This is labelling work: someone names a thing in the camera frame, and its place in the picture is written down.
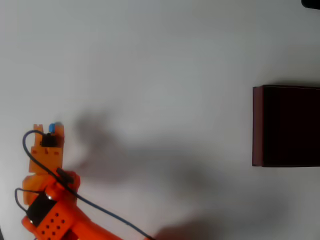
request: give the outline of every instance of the orange robotic arm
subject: orange robotic arm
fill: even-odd
[[[80,177],[72,171],[62,170],[64,127],[50,125],[50,133],[43,133],[42,125],[23,137],[23,148],[30,157],[29,172],[23,181],[23,201],[28,209],[18,204],[26,216],[23,226],[38,240],[121,240],[121,238],[92,222],[78,207],[81,199],[99,210],[116,217],[154,240],[133,224],[78,195]],[[26,147],[26,137],[35,133],[31,152]]]

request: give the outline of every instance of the dark box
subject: dark box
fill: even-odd
[[[253,88],[252,165],[320,166],[320,88]]]
[[[301,0],[302,5],[309,9],[320,9],[319,0]]]

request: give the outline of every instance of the wire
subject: wire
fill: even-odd
[[[19,206],[19,208],[21,208],[23,211],[27,212],[27,210],[21,205],[21,203],[19,202],[19,199],[18,199],[18,191],[22,191],[22,192],[29,192],[29,193],[35,193],[35,194],[39,194],[39,193],[42,193],[42,191],[32,191],[32,190],[25,190],[25,189],[22,189],[20,187],[16,188],[14,190],[14,198],[15,198],[15,202],[16,204]]]
[[[35,163],[37,164],[40,168],[42,168],[43,170],[45,170],[49,175],[51,175],[52,177],[55,178],[55,180],[60,183],[66,190],[68,190],[72,195],[74,195],[76,198],[80,199],[81,201],[85,202],[86,204],[94,207],[95,209],[98,209],[102,212],[104,212],[105,214],[110,215],[111,217],[121,221],[122,223],[128,225],[129,227],[133,228],[134,230],[136,230],[138,233],[140,233],[141,235],[143,235],[144,237],[146,237],[147,239],[150,240],[155,240],[153,237],[151,237],[150,235],[148,235],[147,233],[145,233],[144,231],[142,231],[140,228],[138,228],[137,226],[135,226],[134,224],[132,224],[131,222],[125,220],[124,218],[114,214],[113,212],[104,209],[103,207],[87,200],[86,198],[84,198],[83,196],[79,195],[76,191],[72,190],[65,182],[63,182],[57,175],[55,175],[49,168],[47,168],[45,165],[43,165],[41,162],[39,162],[37,159],[35,159],[31,153],[29,152],[28,148],[27,148],[27,144],[26,144],[26,139],[30,134],[40,134],[42,136],[45,136],[46,134],[43,133],[42,131],[39,130],[30,130],[27,131],[23,138],[22,138],[22,146],[23,149],[25,151],[25,153],[28,155],[28,157]],[[20,205],[19,201],[17,201],[18,206],[23,209],[25,211],[25,209]]]

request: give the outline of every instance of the blue component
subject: blue component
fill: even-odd
[[[55,133],[55,128],[56,128],[56,124],[55,123],[51,123],[49,125],[49,133],[54,134]]]

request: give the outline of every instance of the white surface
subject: white surface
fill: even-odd
[[[252,87],[316,82],[319,22],[320,11],[299,0],[1,1],[4,238],[33,239],[13,194],[29,164],[23,133],[63,121],[72,166],[80,153],[74,122],[94,107],[111,111],[109,127],[126,148],[160,159],[134,170],[141,178],[84,177],[80,193],[94,202],[150,234],[205,210],[217,239],[318,239],[319,168],[252,168],[251,153]],[[188,163],[166,148],[184,149]],[[175,178],[190,162],[212,179],[202,191]],[[142,239],[80,207],[122,238]]]

